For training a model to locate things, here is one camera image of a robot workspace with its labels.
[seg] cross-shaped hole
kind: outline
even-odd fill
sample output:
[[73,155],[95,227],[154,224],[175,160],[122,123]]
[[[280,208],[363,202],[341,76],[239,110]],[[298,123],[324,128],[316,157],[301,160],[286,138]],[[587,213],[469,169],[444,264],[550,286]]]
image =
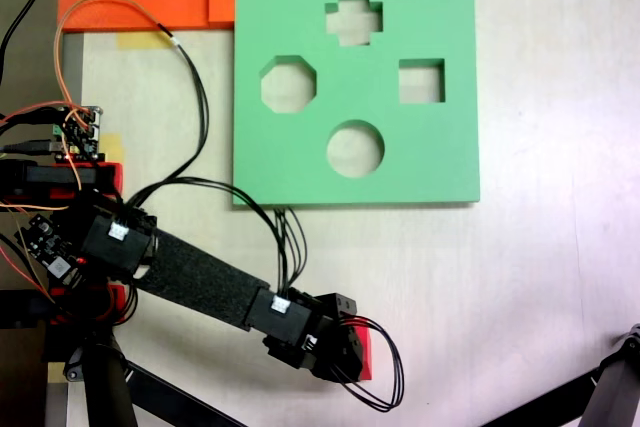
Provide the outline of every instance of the cross-shaped hole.
[[371,34],[382,32],[382,2],[338,0],[325,4],[327,32],[338,36],[343,47],[369,45]]

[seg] black foam sleeve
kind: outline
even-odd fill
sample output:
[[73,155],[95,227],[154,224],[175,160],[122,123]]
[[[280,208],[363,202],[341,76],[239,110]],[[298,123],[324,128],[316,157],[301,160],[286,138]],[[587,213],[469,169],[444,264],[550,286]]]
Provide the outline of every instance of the black foam sleeve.
[[150,294],[249,330],[244,323],[258,289],[269,284],[174,237],[157,231],[158,249],[135,285]]

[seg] circular hole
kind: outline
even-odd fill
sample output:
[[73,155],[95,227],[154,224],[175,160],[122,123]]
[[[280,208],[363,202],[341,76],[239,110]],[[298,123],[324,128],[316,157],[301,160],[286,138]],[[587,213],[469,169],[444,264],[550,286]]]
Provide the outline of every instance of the circular hole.
[[384,140],[368,122],[352,120],[338,126],[329,139],[327,158],[333,170],[345,177],[364,177],[378,168],[384,157]]

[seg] white connector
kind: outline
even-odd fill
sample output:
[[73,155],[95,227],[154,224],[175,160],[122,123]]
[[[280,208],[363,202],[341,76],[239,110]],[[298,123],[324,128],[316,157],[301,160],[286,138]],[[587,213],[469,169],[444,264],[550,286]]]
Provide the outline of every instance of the white connector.
[[112,237],[116,240],[123,241],[128,233],[129,233],[129,227],[116,224],[115,222],[113,222],[111,224],[111,227],[109,227],[109,237]]
[[290,305],[290,300],[283,299],[282,297],[274,295],[273,302],[271,303],[271,309],[275,310],[276,312],[280,312],[281,314],[286,314],[287,310],[289,310]]

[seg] square hole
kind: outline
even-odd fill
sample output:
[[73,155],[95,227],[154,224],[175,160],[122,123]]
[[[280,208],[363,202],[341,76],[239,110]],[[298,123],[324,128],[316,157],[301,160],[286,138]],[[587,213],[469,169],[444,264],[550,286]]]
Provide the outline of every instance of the square hole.
[[401,60],[399,91],[401,104],[444,102],[444,59]]

